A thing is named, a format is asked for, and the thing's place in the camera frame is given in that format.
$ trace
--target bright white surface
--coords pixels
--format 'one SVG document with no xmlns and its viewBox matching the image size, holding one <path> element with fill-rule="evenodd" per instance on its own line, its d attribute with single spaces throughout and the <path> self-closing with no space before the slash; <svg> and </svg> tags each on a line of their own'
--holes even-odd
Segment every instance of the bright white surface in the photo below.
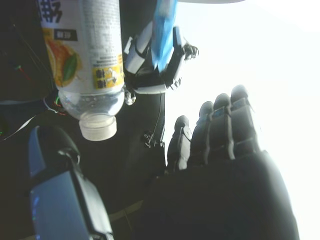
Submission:
<svg viewBox="0 0 320 240">
<path fill-rule="evenodd" d="M 313 0 L 178 3 L 176 24 L 199 48 L 182 85 L 165 96 L 168 147 L 186 115 L 193 130 L 201 105 L 243 84 L 278 165 L 301 240 L 319 240 L 320 13 Z"/>
</svg>

